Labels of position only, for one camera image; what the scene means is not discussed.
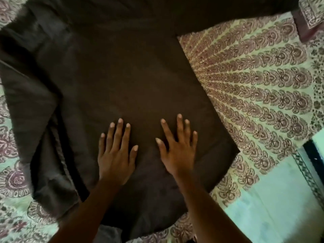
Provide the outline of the person's right forearm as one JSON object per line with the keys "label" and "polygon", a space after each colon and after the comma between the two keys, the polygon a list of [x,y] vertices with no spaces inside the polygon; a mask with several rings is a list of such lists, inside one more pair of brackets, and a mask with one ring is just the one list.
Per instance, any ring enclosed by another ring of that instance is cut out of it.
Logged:
{"label": "person's right forearm", "polygon": [[188,208],[197,243],[252,243],[192,172],[177,173],[174,179]]}

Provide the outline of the patterned maroon cream bedsheet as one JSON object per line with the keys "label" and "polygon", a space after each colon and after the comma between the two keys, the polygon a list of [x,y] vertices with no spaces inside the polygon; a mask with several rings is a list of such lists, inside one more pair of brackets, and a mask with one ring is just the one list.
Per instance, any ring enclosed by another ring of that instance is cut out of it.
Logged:
{"label": "patterned maroon cream bedsheet", "polygon": [[[0,29],[27,1],[0,0]],[[290,11],[225,21],[178,41],[240,151],[211,191],[226,208],[324,128],[324,65],[311,54],[324,41],[302,44]],[[66,220],[51,216],[32,196],[0,78],[0,242],[47,243]],[[185,212],[169,228],[130,241],[191,239]]]}

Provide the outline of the person's right hand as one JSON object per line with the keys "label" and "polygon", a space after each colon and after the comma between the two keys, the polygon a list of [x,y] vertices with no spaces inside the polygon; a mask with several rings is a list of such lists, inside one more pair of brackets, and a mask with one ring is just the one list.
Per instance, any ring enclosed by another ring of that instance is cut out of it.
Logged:
{"label": "person's right hand", "polygon": [[174,179],[177,180],[182,175],[187,175],[193,170],[196,150],[192,150],[191,147],[193,133],[191,124],[188,119],[183,119],[184,143],[179,143],[178,139],[176,140],[165,119],[161,119],[161,126],[168,143],[168,160],[162,163]]}

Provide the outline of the person's left forearm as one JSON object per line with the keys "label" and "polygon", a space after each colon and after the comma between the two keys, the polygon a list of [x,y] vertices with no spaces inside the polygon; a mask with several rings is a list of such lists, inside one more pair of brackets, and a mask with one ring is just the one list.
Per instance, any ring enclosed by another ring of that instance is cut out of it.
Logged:
{"label": "person's left forearm", "polygon": [[122,184],[119,180],[99,180],[89,197],[48,243],[92,243],[104,214]]}

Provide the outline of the person's left hand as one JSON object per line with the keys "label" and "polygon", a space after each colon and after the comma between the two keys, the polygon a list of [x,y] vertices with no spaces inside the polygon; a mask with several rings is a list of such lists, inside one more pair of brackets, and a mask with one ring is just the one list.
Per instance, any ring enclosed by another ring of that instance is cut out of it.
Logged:
{"label": "person's left hand", "polygon": [[117,123],[111,122],[107,133],[105,133],[105,152],[102,157],[98,155],[99,180],[108,184],[123,186],[135,171],[136,166],[129,165],[129,141],[131,134],[131,125],[129,123],[123,126],[123,136],[118,151],[112,151],[114,133]]}

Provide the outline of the maroon patterned pillow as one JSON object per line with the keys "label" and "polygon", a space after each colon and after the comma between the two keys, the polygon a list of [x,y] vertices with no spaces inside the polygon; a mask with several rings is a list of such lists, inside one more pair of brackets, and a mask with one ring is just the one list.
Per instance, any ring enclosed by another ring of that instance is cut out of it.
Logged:
{"label": "maroon patterned pillow", "polygon": [[291,13],[302,43],[324,32],[324,0],[299,0],[298,10]]}

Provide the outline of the dark brown garment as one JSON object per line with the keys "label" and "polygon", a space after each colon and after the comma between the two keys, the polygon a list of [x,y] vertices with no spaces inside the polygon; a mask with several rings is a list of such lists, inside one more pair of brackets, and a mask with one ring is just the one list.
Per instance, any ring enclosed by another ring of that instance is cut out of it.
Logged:
{"label": "dark brown garment", "polygon": [[136,169],[102,220],[122,243],[169,228],[187,209],[160,159],[160,120],[182,114],[198,132],[194,171],[211,192],[239,149],[178,36],[272,16],[298,0],[28,0],[0,29],[0,78],[33,198],[58,220],[99,179],[98,141],[131,125]]}

